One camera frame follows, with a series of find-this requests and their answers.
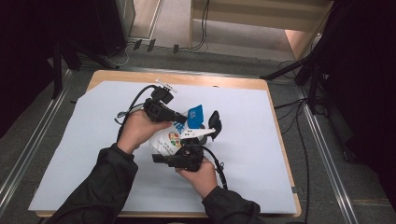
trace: power cord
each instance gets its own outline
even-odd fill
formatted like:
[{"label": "power cord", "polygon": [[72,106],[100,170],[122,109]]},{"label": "power cord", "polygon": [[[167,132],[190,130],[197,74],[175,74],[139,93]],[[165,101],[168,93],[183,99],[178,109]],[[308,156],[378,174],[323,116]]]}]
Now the power cord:
[{"label": "power cord", "polygon": [[293,107],[292,109],[290,109],[290,111],[289,111],[286,115],[282,116],[282,117],[281,117],[280,119],[278,119],[278,120],[281,120],[281,119],[285,118],[288,114],[291,113],[291,111],[292,111],[293,109],[297,108],[295,117],[294,117],[293,121],[291,122],[289,128],[288,128],[285,132],[283,132],[282,134],[288,132],[289,129],[291,128],[292,124],[293,124],[294,122],[296,122],[297,130],[298,130],[298,134],[299,134],[299,137],[300,137],[300,141],[301,141],[302,146],[303,146],[304,158],[305,158],[305,169],[306,169],[306,206],[305,206],[304,222],[288,222],[287,224],[302,224],[302,223],[307,224],[307,223],[308,223],[308,217],[309,217],[309,205],[310,205],[310,202],[309,202],[309,201],[310,201],[310,192],[311,192],[311,190],[310,190],[310,182],[311,182],[311,181],[310,181],[310,169],[309,169],[308,151],[307,151],[306,146],[305,146],[303,134],[302,134],[302,131],[301,131],[301,128],[300,128],[300,122],[299,122],[299,120],[298,120],[299,116],[300,116],[300,115],[303,113],[303,111],[304,111],[304,107],[306,106],[307,100],[308,100],[307,98],[303,98],[303,99],[296,100],[296,101],[294,101],[294,102],[291,102],[291,103],[288,103],[288,104],[285,104],[285,105],[279,105],[279,106],[275,106],[275,107],[274,107],[274,109],[279,109],[279,108],[282,108],[282,107],[285,107],[285,106],[294,105],[294,107]]}]

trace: person's left hand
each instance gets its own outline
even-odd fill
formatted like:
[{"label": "person's left hand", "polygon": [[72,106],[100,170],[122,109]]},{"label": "person's left hand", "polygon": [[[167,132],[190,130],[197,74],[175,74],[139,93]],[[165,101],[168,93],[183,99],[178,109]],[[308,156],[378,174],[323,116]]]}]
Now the person's left hand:
[{"label": "person's left hand", "polygon": [[132,154],[141,144],[145,143],[156,132],[166,129],[172,122],[153,122],[142,109],[129,115],[117,146],[128,154]]}]

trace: person's right hand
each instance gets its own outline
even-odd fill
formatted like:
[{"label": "person's right hand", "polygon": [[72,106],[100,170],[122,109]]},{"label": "person's right hand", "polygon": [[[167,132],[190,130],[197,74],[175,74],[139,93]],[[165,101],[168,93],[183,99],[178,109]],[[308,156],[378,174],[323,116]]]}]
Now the person's right hand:
[{"label": "person's right hand", "polygon": [[202,199],[218,185],[215,165],[207,159],[202,161],[201,167],[197,172],[191,172],[180,168],[176,169],[176,171],[191,182]]}]

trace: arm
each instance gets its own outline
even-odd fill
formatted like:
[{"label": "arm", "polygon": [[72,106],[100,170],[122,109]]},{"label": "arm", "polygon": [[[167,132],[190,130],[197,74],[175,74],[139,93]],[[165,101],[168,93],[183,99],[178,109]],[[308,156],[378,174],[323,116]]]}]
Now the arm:
[{"label": "arm", "polygon": [[99,152],[90,175],[47,221],[52,223],[112,223],[120,213],[134,182],[134,150],[170,122],[154,123],[143,110],[129,115],[120,140]]},{"label": "arm", "polygon": [[204,159],[197,172],[177,169],[178,173],[188,179],[194,189],[201,195],[206,214],[215,223],[256,224],[264,223],[258,218],[260,206],[243,199],[234,191],[221,189],[216,179],[215,166]]}]

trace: blue tag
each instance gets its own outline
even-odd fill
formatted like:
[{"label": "blue tag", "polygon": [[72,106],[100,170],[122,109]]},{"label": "blue tag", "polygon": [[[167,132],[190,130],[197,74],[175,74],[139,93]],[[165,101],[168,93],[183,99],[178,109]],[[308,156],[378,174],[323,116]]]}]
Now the blue tag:
[{"label": "blue tag", "polygon": [[191,108],[187,116],[187,123],[189,124],[189,128],[199,129],[199,127],[203,122],[204,122],[204,112],[202,109],[202,105],[198,105],[195,108]]}]

